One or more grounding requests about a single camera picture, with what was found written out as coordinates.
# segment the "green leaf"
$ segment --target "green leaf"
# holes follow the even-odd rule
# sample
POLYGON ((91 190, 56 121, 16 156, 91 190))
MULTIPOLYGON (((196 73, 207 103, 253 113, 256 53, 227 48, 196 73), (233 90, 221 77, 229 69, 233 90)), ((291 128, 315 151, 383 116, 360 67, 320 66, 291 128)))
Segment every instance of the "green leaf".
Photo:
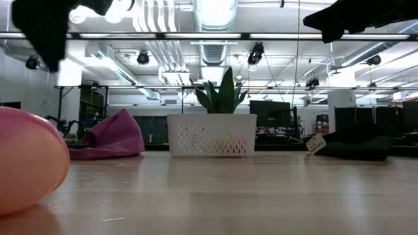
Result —
POLYGON ((234 106, 238 103, 240 99, 241 87, 242 84, 238 85, 237 88, 234 90, 234 106))
POLYGON ((199 89, 195 89, 195 91, 196 91, 197 100, 199 100, 199 103, 208 110, 208 113, 209 114, 215 113, 214 106, 212 102, 210 102, 209 97, 205 93, 203 93, 203 91, 199 89))
POLYGON ((219 110, 220 114, 230 114, 234 108, 234 80, 233 69, 229 67, 223 75, 221 87, 219 88, 219 110))
POLYGON ((214 85, 209 82, 210 88, 210 98, 212 100, 212 104, 214 105, 215 112, 217 113, 219 110, 219 94, 216 92, 214 85))
POLYGON ((240 99, 238 100, 238 102, 234 104, 234 110, 233 110, 233 113, 235 112, 236 107, 238 107, 238 105, 239 105, 240 103, 242 103, 242 101, 244 101, 244 99, 246 98, 246 95, 247 95, 247 93, 248 93, 248 92, 249 92, 249 90, 246 90, 246 91, 244 91, 244 92, 241 94, 240 99))
POLYGON ((212 96, 212 94, 211 94, 211 92, 210 92, 210 86, 209 86, 209 83, 203 83, 203 88, 204 88, 204 90, 206 91, 206 95, 208 96, 208 98, 211 100, 211 102, 212 102, 212 98, 211 98, 211 96, 212 96))

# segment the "fluorescent light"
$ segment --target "fluorescent light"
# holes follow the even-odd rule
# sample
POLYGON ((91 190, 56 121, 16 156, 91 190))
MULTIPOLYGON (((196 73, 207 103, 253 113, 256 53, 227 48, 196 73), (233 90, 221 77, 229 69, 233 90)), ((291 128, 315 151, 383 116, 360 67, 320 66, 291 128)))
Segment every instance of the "fluorescent light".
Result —
POLYGON ((107 106, 134 106, 134 104, 108 104, 107 106))
MULTIPOLYGON (((320 33, 252 33, 249 35, 251 39, 322 39, 320 33)), ((405 40, 409 35, 371 35, 371 34, 358 34, 358 35, 343 35, 341 39, 346 40, 405 40)))
POLYGON ((155 33, 81 33, 80 37, 85 39, 155 39, 155 33))
POLYGON ((240 33, 166 33, 168 39, 239 39, 240 33))
POLYGON ((357 35, 343 35, 341 39, 348 40, 404 40, 408 39, 409 35, 370 35, 370 34, 357 34, 357 35))
POLYGON ((134 86, 109 86, 109 89, 136 89, 134 86))
MULTIPOLYGON (((272 8, 277 7, 280 8, 281 3, 240 3, 238 7, 245 7, 245 8, 272 8)), ((298 3, 286 3, 285 8, 295 8, 299 9, 298 3)), ((314 7, 313 4, 304 3, 303 5, 300 5, 301 10, 314 10, 314 11, 320 11, 323 10, 325 7, 314 7)))
POLYGON ((181 86, 144 86, 146 89, 181 89, 181 86))
POLYGON ((194 46, 204 46, 204 45, 219 45, 219 46, 226 46, 226 45, 231 45, 231 46, 236 46, 238 45, 237 42, 210 42, 210 41, 200 41, 200 42, 190 42, 190 45, 194 45, 194 46))
POLYGON ((0 33, 0 37, 14 38, 14 39, 25 39, 26 38, 23 33, 18 33, 18 32, 0 33))
POLYGON ((322 39, 319 33, 252 33, 249 37, 251 39, 322 39))

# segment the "white label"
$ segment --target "white label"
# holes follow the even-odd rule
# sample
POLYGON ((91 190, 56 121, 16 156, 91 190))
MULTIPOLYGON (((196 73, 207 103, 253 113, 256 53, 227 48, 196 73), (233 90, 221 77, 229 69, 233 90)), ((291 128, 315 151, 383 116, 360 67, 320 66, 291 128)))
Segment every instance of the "white label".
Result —
POLYGON ((315 135, 306 143, 306 147, 312 155, 324 148, 325 146, 327 146, 327 143, 322 137, 322 134, 315 135))

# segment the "monitor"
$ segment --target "monitor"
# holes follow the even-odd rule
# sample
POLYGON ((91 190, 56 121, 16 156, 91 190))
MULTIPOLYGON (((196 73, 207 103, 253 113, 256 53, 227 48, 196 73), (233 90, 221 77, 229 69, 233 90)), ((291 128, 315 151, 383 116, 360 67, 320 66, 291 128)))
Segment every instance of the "monitor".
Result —
POLYGON ((249 112, 258 115, 258 127, 291 127, 289 102, 250 101, 249 112))

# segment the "security camera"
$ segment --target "security camera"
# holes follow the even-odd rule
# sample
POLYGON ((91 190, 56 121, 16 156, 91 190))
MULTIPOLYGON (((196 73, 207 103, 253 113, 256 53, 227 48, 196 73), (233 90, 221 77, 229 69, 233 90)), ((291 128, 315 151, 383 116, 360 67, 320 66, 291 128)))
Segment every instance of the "security camera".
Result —
POLYGON ((146 50, 141 50, 139 52, 137 61, 138 61, 138 64, 140 65, 148 64, 150 62, 150 57, 148 57, 148 52, 146 50))
POLYGON ((366 61, 366 64, 368 65, 380 65, 380 63, 381 63, 381 58, 378 55, 371 57, 370 59, 366 61))
POLYGON ((35 55, 29 56, 29 59, 27 59, 25 66, 26 66, 26 68, 28 68, 30 70, 39 69, 39 59, 38 59, 38 57, 35 56, 35 55))
POLYGON ((257 65, 260 60, 263 58, 264 46, 262 42, 256 42, 253 50, 251 51, 248 57, 248 65, 257 65))
POLYGON ((310 78, 306 81, 306 86, 305 87, 309 87, 309 88, 314 88, 319 86, 319 80, 318 78, 310 78))

